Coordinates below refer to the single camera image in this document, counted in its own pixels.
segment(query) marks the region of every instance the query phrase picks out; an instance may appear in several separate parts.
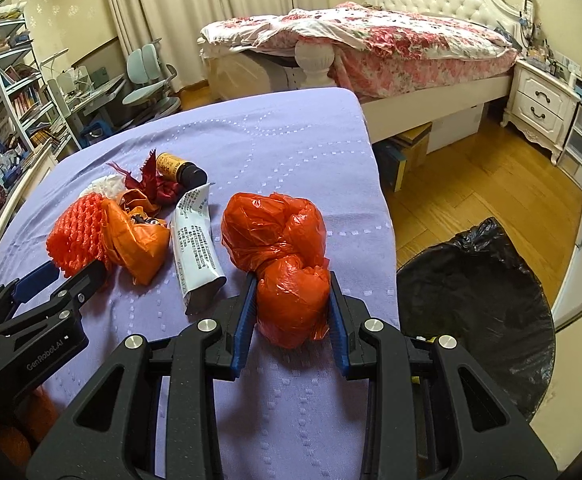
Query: bookshelf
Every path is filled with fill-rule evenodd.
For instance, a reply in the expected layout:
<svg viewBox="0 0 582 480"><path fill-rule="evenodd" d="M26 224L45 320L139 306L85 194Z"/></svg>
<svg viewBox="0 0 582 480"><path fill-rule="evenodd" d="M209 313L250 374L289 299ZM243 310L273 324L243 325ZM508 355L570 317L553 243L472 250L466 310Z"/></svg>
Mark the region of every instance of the bookshelf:
<svg viewBox="0 0 582 480"><path fill-rule="evenodd" d="M25 29L24 14L0 20L0 38L22 34ZM24 149L32 151L50 140L55 158L69 145L69 151L75 152L80 145L42 79L33 40L25 38L0 47L0 142L5 144L16 136Z"/></svg>

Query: patterned wallpaper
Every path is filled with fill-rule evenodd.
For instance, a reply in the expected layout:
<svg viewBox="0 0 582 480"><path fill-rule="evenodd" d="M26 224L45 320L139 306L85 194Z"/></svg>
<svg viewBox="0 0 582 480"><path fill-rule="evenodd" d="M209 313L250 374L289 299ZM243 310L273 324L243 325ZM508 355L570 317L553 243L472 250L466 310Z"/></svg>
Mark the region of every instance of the patterned wallpaper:
<svg viewBox="0 0 582 480"><path fill-rule="evenodd" d="M117 36L107 0L52 1L62 42L69 48L69 62L74 63Z"/></svg>
<svg viewBox="0 0 582 480"><path fill-rule="evenodd" d="M55 61L54 70L69 68L117 36L107 0L25 1L24 13L35 40L37 59L42 60L63 48L69 49Z"/></svg>

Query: orange foam net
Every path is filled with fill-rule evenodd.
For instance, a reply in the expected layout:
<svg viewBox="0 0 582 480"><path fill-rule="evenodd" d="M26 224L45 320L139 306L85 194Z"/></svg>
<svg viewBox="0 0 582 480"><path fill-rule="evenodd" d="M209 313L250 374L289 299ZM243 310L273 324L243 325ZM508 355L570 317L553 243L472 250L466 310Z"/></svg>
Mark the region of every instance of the orange foam net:
<svg viewBox="0 0 582 480"><path fill-rule="evenodd" d="M46 250L66 278L75 276L93 260L112 267L101 241L102 195L90 193L75 202L55 222Z"/></svg>

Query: metal screw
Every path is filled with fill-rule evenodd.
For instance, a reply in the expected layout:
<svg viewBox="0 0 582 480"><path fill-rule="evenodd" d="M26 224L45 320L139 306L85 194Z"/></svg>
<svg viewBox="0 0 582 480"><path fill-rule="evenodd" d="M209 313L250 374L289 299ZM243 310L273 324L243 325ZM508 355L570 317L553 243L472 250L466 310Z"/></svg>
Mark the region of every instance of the metal screw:
<svg viewBox="0 0 582 480"><path fill-rule="evenodd" d="M379 319L367 319L365 321L365 328L369 332L380 332L385 327L385 324Z"/></svg>
<svg viewBox="0 0 582 480"><path fill-rule="evenodd" d="M144 341L142 340L141 335L134 334L134 335L130 335L129 337L127 337L124 340L124 346L133 350L135 348L140 348L140 346L142 346L143 342Z"/></svg>
<svg viewBox="0 0 582 480"><path fill-rule="evenodd" d="M455 348L456 345L458 344L458 342L456 341L456 338L453 337L452 335L441 335L440 337L438 337L438 343L440 343L440 346L442 346L442 348Z"/></svg>
<svg viewBox="0 0 582 480"><path fill-rule="evenodd" d="M197 329L201 332L212 332L216 327L215 319L203 319L197 324Z"/></svg>

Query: storage box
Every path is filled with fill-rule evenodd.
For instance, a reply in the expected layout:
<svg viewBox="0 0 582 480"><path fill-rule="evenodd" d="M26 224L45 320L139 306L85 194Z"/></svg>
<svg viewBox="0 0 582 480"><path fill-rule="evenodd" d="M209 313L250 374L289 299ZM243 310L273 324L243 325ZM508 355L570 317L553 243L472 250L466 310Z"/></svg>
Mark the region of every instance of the storage box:
<svg viewBox="0 0 582 480"><path fill-rule="evenodd" d="M402 187L407 158L388 139L376 142L372 149L380 173L380 183L392 191L398 191Z"/></svg>
<svg viewBox="0 0 582 480"><path fill-rule="evenodd" d="M484 104L476 105L433 121L427 153L476 133L480 128L484 108Z"/></svg>
<svg viewBox="0 0 582 480"><path fill-rule="evenodd" d="M421 124L387 139L398 146L402 155L406 157L405 173L424 164L429 147L431 126L432 123Z"/></svg>

